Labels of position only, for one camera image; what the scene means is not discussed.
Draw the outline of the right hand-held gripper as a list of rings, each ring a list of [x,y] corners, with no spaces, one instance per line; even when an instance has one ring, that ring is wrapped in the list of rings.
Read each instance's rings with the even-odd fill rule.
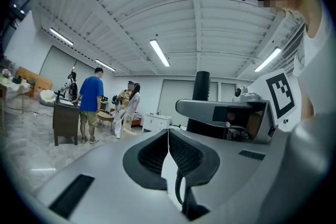
[[[278,129],[295,109],[296,101],[283,69],[262,75],[249,87],[235,91],[234,103],[247,108],[230,108],[231,102],[180,99],[175,110],[189,119],[216,127],[225,127],[227,140],[269,144]]]

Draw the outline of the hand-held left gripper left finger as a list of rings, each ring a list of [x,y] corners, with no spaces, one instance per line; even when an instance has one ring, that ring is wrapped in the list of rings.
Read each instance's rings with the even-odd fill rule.
[[[124,171],[122,159],[131,146],[153,132],[97,146],[59,170],[37,193],[46,207],[79,175],[94,178],[69,216],[75,224],[181,224],[181,213],[166,191],[149,190]]]

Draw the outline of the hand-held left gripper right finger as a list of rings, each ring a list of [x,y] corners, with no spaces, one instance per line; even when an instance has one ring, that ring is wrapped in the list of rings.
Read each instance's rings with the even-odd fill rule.
[[[276,135],[261,159],[230,146],[207,184],[185,184],[170,224],[318,224],[332,189],[332,115],[302,121]]]

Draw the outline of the person's right forearm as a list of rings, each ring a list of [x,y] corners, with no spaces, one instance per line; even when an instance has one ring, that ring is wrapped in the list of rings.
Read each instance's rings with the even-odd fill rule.
[[[306,120],[314,116],[313,105],[307,94],[301,92],[301,120]]]

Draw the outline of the white drawer cabinet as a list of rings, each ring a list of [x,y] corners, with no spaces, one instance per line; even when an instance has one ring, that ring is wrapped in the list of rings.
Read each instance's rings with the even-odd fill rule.
[[[146,114],[142,121],[142,132],[159,132],[168,129],[171,124],[172,118],[170,116]]]

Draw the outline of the round wooden side table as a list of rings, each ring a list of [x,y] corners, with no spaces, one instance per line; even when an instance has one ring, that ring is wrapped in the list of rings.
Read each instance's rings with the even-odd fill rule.
[[[114,120],[113,116],[111,116],[109,113],[105,113],[103,111],[100,111],[100,112],[98,112],[97,117],[98,117],[101,129],[103,128],[103,123],[104,122],[109,122],[110,126],[111,126],[111,129],[112,129],[112,127],[113,127],[113,120]]]

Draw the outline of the dark wooden vanity cabinet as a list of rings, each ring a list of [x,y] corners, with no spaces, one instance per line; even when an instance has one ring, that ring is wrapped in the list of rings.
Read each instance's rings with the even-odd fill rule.
[[[57,98],[53,112],[54,143],[58,146],[58,137],[73,138],[78,145],[79,107],[68,100]]]

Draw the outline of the ceiling tube light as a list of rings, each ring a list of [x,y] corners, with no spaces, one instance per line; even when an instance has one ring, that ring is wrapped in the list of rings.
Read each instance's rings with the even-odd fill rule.
[[[73,42],[71,40],[69,40],[68,38],[66,38],[64,35],[62,35],[61,33],[59,33],[58,31],[56,31],[55,29],[53,28],[50,28],[50,32],[58,37],[60,40],[64,41],[65,43],[67,43],[68,45],[70,46],[73,46]]]
[[[112,68],[111,66],[105,64],[104,62],[100,61],[99,59],[96,59],[95,62],[101,66],[103,66],[104,68],[112,71],[112,72],[115,72],[116,70],[114,68]]]
[[[254,70],[254,72],[263,70],[263,68],[270,64],[281,52],[282,50],[276,47],[274,51]]]
[[[156,39],[152,39],[149,41],[149,44],[151,45],[151,47],[153,48],[153,50],[155,51],[155,53],[157,54],[163,65],[165,67],[170,67],[170,64],[166,56],[164,55],[162,49],[160,48],[158,41]]]

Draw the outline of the white beanbag cushion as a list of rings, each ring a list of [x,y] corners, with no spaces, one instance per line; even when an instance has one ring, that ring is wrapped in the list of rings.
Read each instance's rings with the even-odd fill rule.
[[[56,101],[56,94],[52,90],[42,90],[39,94],[39,103],[48,106],[54,107]]]

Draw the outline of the ceiling air vent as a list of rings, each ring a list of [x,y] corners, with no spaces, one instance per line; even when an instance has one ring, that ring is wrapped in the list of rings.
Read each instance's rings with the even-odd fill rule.
[[[303,31],[305,29],[305,25],[302,24],[292,39],[288,42],[287,46],[285,47],[281,57],[283,59],[282,64],[280,65],[281,68],[285,70],[290,68],[293,65],[294,57],[298,51],[298,48],[301,44],[303,38]]]

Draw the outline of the person's light shirt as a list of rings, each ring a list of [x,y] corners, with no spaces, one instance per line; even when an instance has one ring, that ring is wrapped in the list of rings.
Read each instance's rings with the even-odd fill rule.
[[[332,77],[335,67],[332,54],[335,32],[328,10],[322,8],[322,21],[314,38],[307,35],[306,28],[294,60],[293,75],[297,77],[300,92],[309,97],[314,115],[336,112],[336,79]]]

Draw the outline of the flower vase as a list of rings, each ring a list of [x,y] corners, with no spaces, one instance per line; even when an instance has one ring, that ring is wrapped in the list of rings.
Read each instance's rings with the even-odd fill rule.
[[[11,75],[12,75],[12,73],[8,69],[6,69],[6,68],[3,69],[2,70],[2,83],[7,84]]]

